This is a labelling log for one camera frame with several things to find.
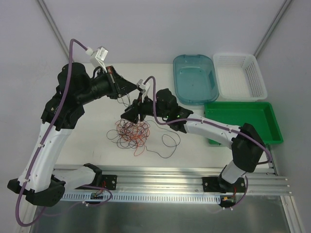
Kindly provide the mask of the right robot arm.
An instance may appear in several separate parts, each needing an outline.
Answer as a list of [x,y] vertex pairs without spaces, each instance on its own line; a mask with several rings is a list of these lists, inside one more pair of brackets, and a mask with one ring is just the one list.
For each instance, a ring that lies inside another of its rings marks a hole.
[[153,99],[142,94],[133,100],[121,115],[132,123],[153,116],[159,125],[168,125],[172,130],[200,135],[219,142],[232,151],[232,160],[224,167],[210,188],[215,192],[230,192],[236,181],[245,173],[254,172],[266,147],[255,128],[248,123],[242,126],[226,125],[207,119],[181,107],[169,89],[159,90]]

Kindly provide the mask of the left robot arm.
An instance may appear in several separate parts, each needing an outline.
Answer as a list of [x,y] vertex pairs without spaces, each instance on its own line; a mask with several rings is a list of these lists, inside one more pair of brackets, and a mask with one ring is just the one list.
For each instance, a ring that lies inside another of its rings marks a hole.
[[137,89],[137,86],[119,75],[113,66],[98,66],[89,77],[81,63],[65,65],[57,76],[55,95],[46,103],[41,116],[40,134],[33,154],[19,178],[8,182],[8,189],[21,193],[36,206],[56,205],[66,191],[88,185],[102,187],[102,170],[90,163],[77,170],[54,175],[53,170],[66,140],[71,135],[84,105],[109,97],[116,100]]

